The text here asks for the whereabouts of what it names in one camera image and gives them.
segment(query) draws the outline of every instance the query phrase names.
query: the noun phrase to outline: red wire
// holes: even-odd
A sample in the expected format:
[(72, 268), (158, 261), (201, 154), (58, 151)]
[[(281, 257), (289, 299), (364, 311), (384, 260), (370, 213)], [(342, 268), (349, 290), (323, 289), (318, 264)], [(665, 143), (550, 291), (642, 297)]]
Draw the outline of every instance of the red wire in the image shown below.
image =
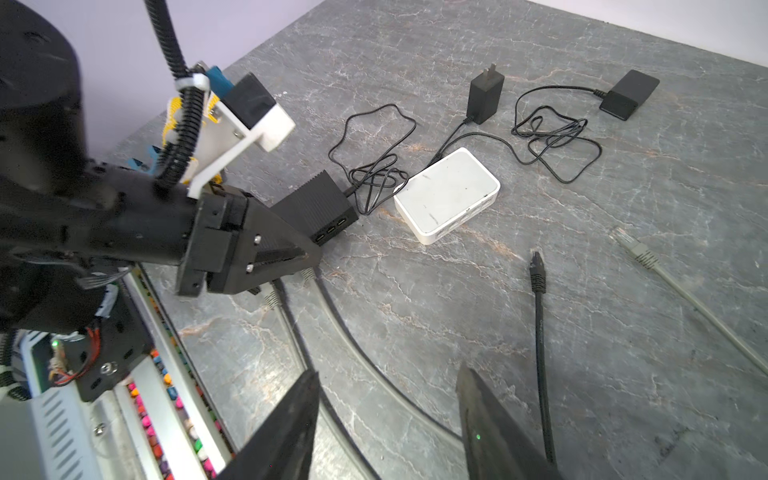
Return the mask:
[(83, 368), (82, 372), (78, 374), (62, 376), (62, 378), (54, 382), (56, 385), (62, 385), (66, 382), (70, 382), (73, 379), (81, 378), (89, 369), (91, 369), (93, 364), (96, 362), (96, 359), (101, 352), (101, 329), (96, 329), (94, 331), (88, 327), (86, 330), (88, 331), (88, 337), (91, 338), (91, 358), (88, 360), (88, 364)]

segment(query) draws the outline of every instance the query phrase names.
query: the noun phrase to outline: cable tie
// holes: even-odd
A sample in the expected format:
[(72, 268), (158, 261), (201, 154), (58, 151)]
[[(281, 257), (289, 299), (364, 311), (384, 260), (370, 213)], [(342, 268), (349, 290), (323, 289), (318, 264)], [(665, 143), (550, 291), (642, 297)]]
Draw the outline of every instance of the cable tie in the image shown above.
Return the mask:
[(174, 82), (177, 91), (182, 91), (185, 88), (195, 87), (200, 91), (210, 90), (210, 80), (208, 76), (202, 73), (193, 73), (189, 77), (179, 78)]

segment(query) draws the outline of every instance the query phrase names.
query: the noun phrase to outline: black cable sleeve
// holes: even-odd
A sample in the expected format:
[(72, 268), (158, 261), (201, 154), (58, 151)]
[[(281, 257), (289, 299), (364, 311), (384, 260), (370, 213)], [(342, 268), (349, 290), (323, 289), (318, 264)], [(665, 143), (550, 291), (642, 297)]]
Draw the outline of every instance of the black cable sleeve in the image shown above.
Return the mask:
[[(165, 0), (144, 0), (144, 4), (152, 22), (157, 43), (160, 44), (174, 79), (189, 77), (191, 72), (184, 63), (184, 56), (181, 54)], [(174, 129), (177, 132), (177, 139), (173, 144), (167, 142), (157, 157), (160, 173), (155, 178), (155, 185), (161, 190), (170, 190), (184, 176), (197, 146), (200, 124), (203, 120), (205, 93), (195, 87), (189, 87), (183, 89), (179, 95), (183, 116)]]
[(201, 90), (197, 90), (195, 87), (182, 90), (181, 108), (184, 110), (184, 116), (176, 126), (176, 144), (166, 144), (161, 153), (161, 156), (165, 158), (166, 164), (155, 179), (155, 184), (163, 190), (173, 188), (187, 170), (194, 149), (197, 146), (197, 138), (200, 135), (204, 103), (205, 93)]
[(174, 24), (170, 19), (165, 0), (144, 0), (144, 5), (147, 7), (157, 43), (160, 44), (160, 50), (163, 52), (170, 72), (176, 80), (188, 77), (187, 64), (184, 63), (184, 56), (181, 54), (181, 47), (176, 39)]
[(544, 354), (544, 307), (541, 304), (542, 293), (536, 293), (536, 379), (538, 381), (538, 408), (541, 411), (541, 434), (544, 436), (544, 452), (547, 461), (557, 465), (554, 457), (554, 439), (552, 422), (549, 417), (549, 394), (547, 391), (547, 371)]

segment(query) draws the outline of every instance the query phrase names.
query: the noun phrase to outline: black plastic housing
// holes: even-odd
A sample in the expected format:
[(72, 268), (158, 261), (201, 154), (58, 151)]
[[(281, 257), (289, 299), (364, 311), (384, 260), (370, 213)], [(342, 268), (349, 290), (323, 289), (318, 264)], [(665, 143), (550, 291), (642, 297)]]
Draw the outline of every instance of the black plastic housing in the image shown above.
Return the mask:
[(259, 123), (259, 120), (277, 103), (252, 73), (241, 78), (221, 101), (249, 129)]
[(270, 210), (318, 245), (334, 238), (358, 219), (355, 207), (325, 170)]
[(475, 77), (469, 84), (467, 118), (480, 125), (492, 117), (498, 109), (503, 86), (504, 75), (496, 71), (495, 65)]

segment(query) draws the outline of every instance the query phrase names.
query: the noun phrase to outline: black power brick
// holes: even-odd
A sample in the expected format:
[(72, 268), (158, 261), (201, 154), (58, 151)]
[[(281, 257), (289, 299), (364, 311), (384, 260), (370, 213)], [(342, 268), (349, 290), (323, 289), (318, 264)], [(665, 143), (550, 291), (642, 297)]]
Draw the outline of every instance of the black power brick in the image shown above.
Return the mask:
[(467, 118), (480, 125), (496, 113), (498, 99), (502, 96), (504, 75), (496, 71), (496, 64), (491, 64), (469, 84), (469, 102)]
[(355, 207), (325, 170), (270, 210), (318, 245), (334, 238), (358, 219)]

